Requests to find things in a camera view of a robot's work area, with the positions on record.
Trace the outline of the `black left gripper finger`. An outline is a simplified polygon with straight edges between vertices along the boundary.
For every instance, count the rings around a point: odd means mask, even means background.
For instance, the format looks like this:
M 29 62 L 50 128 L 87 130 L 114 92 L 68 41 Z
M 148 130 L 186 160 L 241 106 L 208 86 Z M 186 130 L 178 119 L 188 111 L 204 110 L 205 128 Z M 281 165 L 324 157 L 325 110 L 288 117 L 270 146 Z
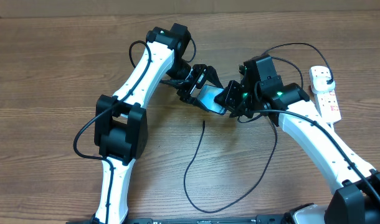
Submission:
M 206 69 L 206 79 L 218 88 L 223 88 L 222 83 L 219 80 L 216 69 L 212 66 L 208 66 Z
M 189 104 L 196 106 L 204 111 L 210 111 L 210 109 L 196 97 L 190 97 Z

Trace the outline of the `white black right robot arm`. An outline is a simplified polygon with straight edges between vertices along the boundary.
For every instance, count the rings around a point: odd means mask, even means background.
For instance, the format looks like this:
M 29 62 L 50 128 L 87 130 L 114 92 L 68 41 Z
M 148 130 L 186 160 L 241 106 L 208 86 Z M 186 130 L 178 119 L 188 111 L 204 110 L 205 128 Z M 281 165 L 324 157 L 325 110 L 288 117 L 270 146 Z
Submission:
M 301 146 L 333 195 L 327 206 L 290 210 L 283 223 L 380 223 L 380 172 L 327 125 L 309 95 L 296 83 L 284 85 L 269 55 L 245 61 L 239 72 L 241 82 L 230 81 L 216 103 L 232 117 L 267 116 Z

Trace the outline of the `blue Galaxy smartphone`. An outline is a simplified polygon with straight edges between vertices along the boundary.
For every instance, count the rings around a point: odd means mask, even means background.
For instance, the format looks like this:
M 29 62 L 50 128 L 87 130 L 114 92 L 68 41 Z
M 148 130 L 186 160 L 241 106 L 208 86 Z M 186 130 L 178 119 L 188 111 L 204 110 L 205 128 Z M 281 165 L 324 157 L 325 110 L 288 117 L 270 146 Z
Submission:
M 203 107 L 205 107 L 206 111 L 224 115 L 227 110 L 214 101 L 215 97 L 223 91 L 223 88 L 218 88 L 212 85 L 204 85 L 196 98 L 200 101 Z

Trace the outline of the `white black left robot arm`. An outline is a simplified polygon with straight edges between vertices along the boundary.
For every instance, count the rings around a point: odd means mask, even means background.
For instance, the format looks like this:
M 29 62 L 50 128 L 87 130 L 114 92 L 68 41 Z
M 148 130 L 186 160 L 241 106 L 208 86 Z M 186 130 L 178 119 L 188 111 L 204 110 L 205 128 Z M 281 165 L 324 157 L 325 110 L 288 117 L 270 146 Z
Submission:
M 129 79 L 112 96 L 98 99 L 94 143 L 102 157 L 103 184 L 92 223 L 123 223 L 127 217 L 131 171 L 148 140 L 146 108 L 160 83 L 177 89 L 184 103 L 226 113 L 214 101 L 223 91 L 216 70 L 205 64 L 190 66 L 182 58 L 190 42 L 186 26 L 155 27 L 147 33 L 145 51 Z

